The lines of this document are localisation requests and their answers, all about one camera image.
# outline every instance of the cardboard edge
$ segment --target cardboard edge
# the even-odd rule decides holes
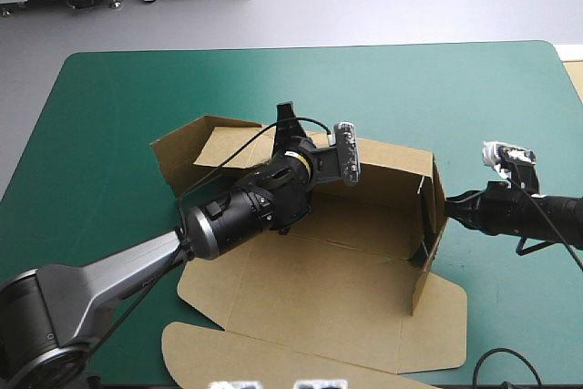
[[[190,331],[190,333],[186,333],[189,334],[189,336],[183,336],[180,337],[180,339],[186,339],[189,344],[193,344],[194,346],[192,347],[186,347],[184,345],[184,342],[182,342],[182,344],[173,344],[174,342],[176,342],[176,340],[178,339],[176,334],[173,333],[176,330],[188,330]],[[289,347],[286,347],[284,345],[278,345],[277,343],[270,343],[261,339],[255,339],[252,338],[250,336],[246,336],[244,334],[239,334],[239,333],[232,333],[232,332],[216,332],[216,333],[204,333],[203,331],[206,330],[203,327],[199,327],[196,325],[192,325],[192,324],[188,324],[188,323],[184,323],[184,322],[171,322],[168,325],[166,325],[166,327],[164,327],[163,331],[162,331],[162,335],[161,335],[161,352],[162,352],[162,358],[164,360],[164,364],[166,366],[166,368],[168,369],[170,375],[172,376],[172,378],[178,383],[178,384],[182,384],[188,388],[190,387],[197,387],[197,388],[201,388],[204,386],[195,386],[195,384],[200,384],[201,382],[197,382],[197,379],[200,379],[200,376],[194,376],[194,377],[190,377],[190,381],[187,382],[188,374],[191,373],[191,366],[194,363],[193,360],[188,360],[188,359],[184,359],[185,354],[185,348],[191,348],[192,349],[192,358],[194,357],[200,357],[200,355],[198,354],[197,348],[198,345],[200,345],[200,343],[190,343],[190,340],[196,340],[197,335],[200,336],[202,335],[202,339],[199,338],[199,340],[202,340],[202,344],[204,345],[208,345],[208,344],[215,344],[216,345],[216,351],[219,351],[219,358],[222,360],[223,357],[226,357],[226,354],[223,354],[222,352],[225,350],[224,345],[220,345],[219,342],[215,342],[215,340],[211,340],[211,342],[209,342],[209,337],[212,336],[221,336],[224,333],[226,333],[228,336],[232,336],[236,343],[239,343],[239,341],[242,341],[244,343],[246,343],[246,345],[244,345],[244,349],[245,349],[245,354],[244,355],[240,355],[240,354],[236,354],[234,357],[230,357],[229,360],[226,362],[226,366],[227,366],[227,370],[226,373],[230,374],[230,376],[235,377],[236,375],[233,375],[232,370],[236,369],[236,368],[241,368],[241,362],[243,362],[243,365],[245,368],[248,368],[250,366],[250,362],[251,362],[251,369],[253,369],[254,367],[261,367],[260,364],[257,363],[257,361],[254,363],[253,362],[253,357],[255,356],[253,353],[251,355],[249,355],[247,352],[251,349],[253,350],[253,348],[255,347],[259,347],[260,348],[260,355],[266,356],[266,357],[271,357],[272,353],[276,353],[277,355],[280,356],[280,363],[296,363],[295,361],[300,360],[299,365],[302,366],[302,363],[305,365],[306,361],[308,361],[309,363],[316,363],[316,368],[319,369],[319,371],[316,371],[316,373],[314,374],[319,374],[319,375],[303,375],[303,373],[301,374],[297,374],[297,377],[302,376],[302,378],[332,378],[332,375],[327,375],[327,374],[334,374],[333,378],[348,378],[349,380],[352,380],[352,377],[354,377],[354,379],[356,381],[353,381],[352,383],[354,383],[356,386],[355,387],[369,387],[370,389],[374,389],[376,387],[407,387],[407,388],[415,388],[415,389],[421,389],[421,388],[431,388],[433,386],[430,386],[428,384],[422,383],[422,382],[418,382],[414,379],[411,378],[407,378],[395,373],[389,373],[389,372],[384,372],[384,371],[380,371],[380,370],[376,370],[376,369],[372,369],[372,368],[367,368],[364,366],[359,366],[353,363],[345,363],[345,362],[340,362],[334,359],[330,359],[327,357],[321,357],[318,355],[314,355],[314,354],[308,354],[308,353],[299,353],[296,351],[293,351],[293,349],[290,349]],[[285,357],[285,360],[282,362],[281,361],[281,356]],[[204,366],[204,358],[200,359],[201,362],[203,362],[202,366]],[[224,369],[222,363],[212,363],[211,367],[217,368],[219,367],[221,370]],[[289,366],[286,364],[282,365],[282,371],[285,373],[285,371],[283,370],[284,367],[287,367],[289,369]],[[364,382],[376,382],[376,383],[372,383],[371,385],[367,384],[363,384]],[[266,387],[266,389],[270,389],[272,387],[277,387],[274,385],[270,385],[269,387]]]
[[[418,294],[418,308],[424,305],[423,299],[428,299],[425,303],[428,307],[425,307],[423,313],[427,314],[428,312],[431,314],[435,314],[435,299],[443,300],[444,294],[446,296],[450,296],[450,305],[445,307],[447,310],[452,310],[457,308],[459,312],[459,318],[462,321],[459,321],[460,324],[455,325],[455,335],[456,340],[458,342],[451,343],[449,348],[447,348],[447,355],[449,355],[448,360],[449,362],[443,361],[439,363],[442,357],[439,357],[437,360],[435,358],[430,358],[429,360],[424,360],[424,356],[419,351],[416,351],[415,348],[412,351],[409,351],[409,357],[403,358],[403,351],[402,348],[399,347],[399,374],[407,374],[407,373],[418,373],[418,372],[426,372],[426,371],[439,371],[444,369],[455,369],[459,368],[460,366],[464,365],[467,360],[467,322],[468,322],[468,297],[467,292],[465,289],[455,282],[451,282],[448,279],[437,275],[432,272],[424,272],[424,275],[419,279],[419,282],[422,282],[424,287],[421,287],[421,293]],[[427,296],[423,293],[426,291],[427,288],[433,288],[433,293],[430,296]],[[404,328],[403,333],[404,337],[408,337],[407,334],[409,332],[415,332],[415,317],[409,317],[409,319],[405,319],[404,317],[404,325],[408,325],[408,330]],[[442,320],[438,320],[436,324],[440,324],[440,328],[447,329],[448,324],[451,324],[452,321],[448,320],[447,318],[443,318]],[[447,341],[451,341],[450,336],[446,336]]]

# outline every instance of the metal bracket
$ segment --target metal bracket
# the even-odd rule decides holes
[[[532,254],[533,252],[536,251],[544,250],[545,248],[555,244],[555,242],[553,241],[543,241],[542,243],[538,243],[536,245],[532,245],[529,246],[528,248],[525,248],[525,243],[527,243],[527,240],[528,238],[521,237],[520,241],[518,241],[517,254],[521,257],[523,255]]]

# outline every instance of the black power cord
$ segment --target black power cord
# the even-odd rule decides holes
[[[139,304],[142,301],[144,301],[144,298],[146,298],[146,296],[148,295],[148,293],[154,288],[154,286],[158,283],[158,281],[160,280],[160,278],[162,278],[162,276],[172,267],[172,265],[176,262],[176,259],[178,258],[178,256],[180,255],[180,253],[182,251],[184,251],[184,248],[183,248],[183,244],[185,242],[184,236],[186,235],[186,231],[187,231],[187,229],[186,229],[186,218],[184,216],[184,210],[182,209],[182,201],[183,201],[184,197],[186,195],[188,195],[189,193],[191,193],[193,190],[198,189],[203,183],[208,182],[208,180],[209,180],[210,177],[216,175],[217,172],[219,172],[219,170],[221,170],[232,159],[234,159],[235,157],[237,157],[253,141],[255,141],[257,138],[259,138],[259,136],[261,136],[262,134],[264,134],[265,132],[267,132],[269,129],[271,129],[273,127],[276,127],[280,123],[289,122],[289,121],[292,121],[292,120],[302,120],[302,121],[306,121],[306,122],[312,122],[312,123],[314,123],[314,124],[319,125],[320,127],[322,127],[326,131],[326,134],[328,134],[328,135],[331,134],[331,131],[328,129],[328,127],[326,127],[326,125],[324,125],[319,120],[316,120],[316,119],[313,119],[313,118],[284,118],[282,120],[278,120],[277,122],[271,123],[267,127],[261,129],[259,132],[257,132],[257,134],[255,134],[248,141],[246,141],[243,146],[241,146],[240,148],[238,148],[230,157],[228,157],[222,163],[220,163],[219,166],[217,166],[216,168],[214,168],[213,170],[211,170],[209,173],[207,173],[205,176],[203,176],[201,179],[199,179],[195,183],[193,183],[190,186],[188,186],[180,194],[180,196],[177,199],[178,210],[179,210],[179,215],[180,215],[180,222],[181,222],[181,227],[182,227],[181,230],[178,230],[178,232],[177,232],[177,234],[180,236],[180,240],[181,240],[180,245],[171,254],[169,260],[164,264],[164,266],[162,266],[162,268],[160,268],[159,272],[154,276],[154,278],[148,283],[148,285],[142,291],[142,293],[136,298],[135,301],[133,301],[131,303],[131,305],[115,321],[115,323],[111,326],[111,328],[109,328],[109,330],[107,330],[107,332],[104,334],[104,336],[101,338],[101,340],[98,343],[96,343],[96,345],[91,349],[91,351],[88,354],[88,358],[87,358],[88,360],[97,352],[97,350],[99,348],[101,348],[101,346],[106,342],[106,340],[111,337],[111,335],[129,317],[129,315],[136,309],[136,307],[138,307]]]
[[[480,368],[482,367],[482,365],[484,364],[484,362],[486,361],[486,359],[496,353],[508,353],[508,354],[512,354],[515,357],[519,358],[530,370],[530,372],[535,376],[535,379],[537,379],[537,384],[538,387],[542,388],[543,387],[543,383],[540,380],[540,377],[538,376],[538,372],[535,369],[535,367],[533,366],[533,364],[531,362],[528,361],[528,359],[522,355],[521,353],[518,353],[514,350],[511,350],[510,348],[494,348],[490,351],[486,351],[484,354],[482,354],[482,357],[480,357],[476,363],[476,367],[474,368],[474,376],[472,377],[472,389],[477,389],[477,376],[480,373]]]

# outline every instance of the green table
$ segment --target green table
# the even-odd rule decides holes
[[[433,150],[448,195],[496,178],[482,166],[483,139],[533,148],[545,192],[583,191],[583,111],[547,43],[77,54],[0,203],[0,277],[87,263],[171,228],[173,197],[149,143],[204,113],[271,122],[286,100],[330,124],[350,119],[362,137]],[[583,378],[583,278],[564,249],[519,258],[516,243],[448,225],[434,271],[467,290],[468,361],[414,378],[468,383],[495,346],[524,353],[548,382]],[[162,328],[208,323],[178,298],[179,276],[99,352],[91,370],[105,383],[170,381]],[[531,381],[509,357],[482,375]]]

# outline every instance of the cardboard flap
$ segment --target cardboard flap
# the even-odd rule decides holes
[[[431,272],[421,276],[415,290],[423,295],[414,298],[414,316],[404,318],[398,373],[461,366],[466,355],[465,290]]]
[[[269,237],[215,261],[190,263],[180,297],[229,332],[299,353],[398,373],[436,369],[401,352],[433,345],[441,367],[463,362],[458,344],[465,344],[465,325],[456,324],[465,318],[465,301],[442,293],[451,283],[439,279],[417,318],[410,314],[419,273],[407,261],[292,235]],[[444,312],[460,316],[440,317]],[[418,343],[417,333],[423,341],[409,345]],[[449,341],[444,333],[452,334]]]
[[[345,379],[354,389],[428,389],[433,386],[266,343],[236,333],[174,322],[162,334],[164,362],[184,389],[213,381],[261,381],[265,389],[292,389],[305,379]]]
[[[181,128],[175,129],[151,143],[160,171],[166,182],[178,196],[192,182],[202,177],[207,170],[196,168],[193,161],[200,154],[215,127],[256,128],[259,123],[203,116]]]

